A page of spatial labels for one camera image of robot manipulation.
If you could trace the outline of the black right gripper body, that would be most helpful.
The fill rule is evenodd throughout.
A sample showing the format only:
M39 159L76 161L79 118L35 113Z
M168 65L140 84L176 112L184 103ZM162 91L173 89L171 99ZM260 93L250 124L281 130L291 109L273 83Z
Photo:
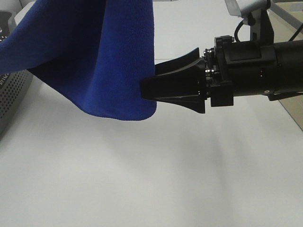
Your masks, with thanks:
M303 94L303 83L288 77L284 68L284 49L295 44L298 53L298 41L259 45L220 36L214 43L205 52L206 94L212 107L232 106L237 96L263 95L276 101Z

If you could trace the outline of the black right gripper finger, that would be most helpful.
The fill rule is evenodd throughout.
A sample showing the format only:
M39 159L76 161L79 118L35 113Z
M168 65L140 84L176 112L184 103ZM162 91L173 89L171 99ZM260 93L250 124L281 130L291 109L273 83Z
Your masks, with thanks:
M181 69L193 63L194 61L198 60L199 58L200 58L199 48L195 48L191 52L181 57L156 64L155 75L161 75Z
M147 100L179 105L205 113L205 61L199 58L181 69L140 81L141 96Z

